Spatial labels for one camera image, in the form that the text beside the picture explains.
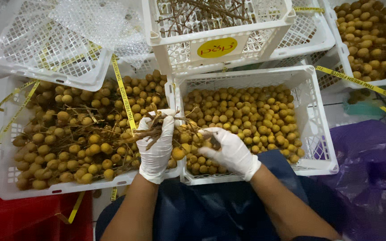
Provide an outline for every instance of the purple plastic bag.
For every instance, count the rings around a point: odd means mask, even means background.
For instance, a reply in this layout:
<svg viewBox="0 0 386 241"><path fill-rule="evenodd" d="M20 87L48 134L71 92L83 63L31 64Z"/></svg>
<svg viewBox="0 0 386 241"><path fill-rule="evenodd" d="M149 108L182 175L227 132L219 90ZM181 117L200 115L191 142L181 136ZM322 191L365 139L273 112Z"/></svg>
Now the purple plastic bag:
<svg viewBox="0 0 386 241"><path fill-rule="evenodd" d="M386 240L386 124L368 120L330 134L339 173L315 178L344 201L344 233L353 240Z"/></svg>

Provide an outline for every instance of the white latex glove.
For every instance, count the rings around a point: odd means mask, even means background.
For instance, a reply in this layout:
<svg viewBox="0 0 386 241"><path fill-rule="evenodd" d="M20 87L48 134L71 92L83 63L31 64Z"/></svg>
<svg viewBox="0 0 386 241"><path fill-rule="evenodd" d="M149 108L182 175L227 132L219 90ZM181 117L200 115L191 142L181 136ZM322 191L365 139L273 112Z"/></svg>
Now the white latex glove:
<svg viewBox="0 0 386 241"><path fill-rule="evenodd" d="M146 137L136 142L141 154L139 173L145 179L155 184L160 184L164 180L164 173L172 153L172 135L174 134L175 124L174 110L164 109L159 111L168 115L164 118L160 138L148 151L146 151L147 145L153 141L152 138ZM149 129L149 125L151 125L151 119L143 117L139 122L138 130Z"/></svg>
<svg viewBox="0 0 386 241"><path fill-rule="evenodd" d="M252 155L244 142L235 134L218 127L210 127L205 130L213 133L221 144L221 151L215 151L208 147L202 147L199 152L209 158L213 158L229 171L240 175L245 181L250 181L259 170L261 162L256 155Z"/></svg>

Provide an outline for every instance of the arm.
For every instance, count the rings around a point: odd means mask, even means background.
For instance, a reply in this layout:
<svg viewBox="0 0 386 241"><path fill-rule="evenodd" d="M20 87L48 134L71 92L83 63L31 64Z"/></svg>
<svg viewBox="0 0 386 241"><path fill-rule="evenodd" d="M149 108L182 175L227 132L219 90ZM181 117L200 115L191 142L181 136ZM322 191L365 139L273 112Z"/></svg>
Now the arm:
<svg viewBox="0 0 386 241"><path fill-rule="evenodd" d="M264 165L250 183L265 205L281 240L288 241L298 236L340 239L334 228L290 192Z"/></svg>
<svg viewBox="0 0 386 241"><path fill-rule="evenodd" d="M101 241L152 240L154 208L159 185L137 174L126 198L105 229Z"/></svg>
<svg viewBox="0 0 386 241"><path fill-rule="evenodd" d="M159 184L172 152L172 135L174 134L173 110L160 110L168 116L164 119L162 134L147 150L152 138L144 138L136 142L141 154L141 166L126 194L117 213L105 229L101 241L113 240L152 240L153 217L156 207ZM142 118L138 130L148 129L150 118Z"/></svg>
<svg viewBox="0 0 386 241"><path fill-rule="evenodd" d="M331 240L338 233L308 205L290 192L261 162L252 155L235 134L213 127L207 128L221 144L221 151L200 148L199 152L226 166L253 186L283 241L297 236L315 236Z"/></svg>

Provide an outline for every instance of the pop logo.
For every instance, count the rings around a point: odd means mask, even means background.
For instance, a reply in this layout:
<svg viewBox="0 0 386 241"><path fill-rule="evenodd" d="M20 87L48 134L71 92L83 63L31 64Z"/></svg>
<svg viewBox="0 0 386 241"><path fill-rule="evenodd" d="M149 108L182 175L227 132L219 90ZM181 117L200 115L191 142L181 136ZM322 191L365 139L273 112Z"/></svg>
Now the pop logo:
<svg viewBox="0 0 386 241"><path fill-rule="evenodd" d="M238 46L234 38L215 39L202 44L197 55L202 58L218 58L232 52Z"/></svg>

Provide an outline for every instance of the bubble wrap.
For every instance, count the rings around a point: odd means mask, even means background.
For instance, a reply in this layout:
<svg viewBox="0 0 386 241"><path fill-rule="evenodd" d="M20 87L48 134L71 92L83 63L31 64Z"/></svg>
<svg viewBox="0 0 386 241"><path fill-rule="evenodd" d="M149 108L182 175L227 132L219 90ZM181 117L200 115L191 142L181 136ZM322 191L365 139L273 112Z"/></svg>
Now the bubble wrap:
<svg viewBox="0 0 386 241"><path fill-rule="evenodd" d="M140 68L150 48L144 24L134 8L123 0L59 1L48 16L86 39L114 51L114 54Z"/></svg>

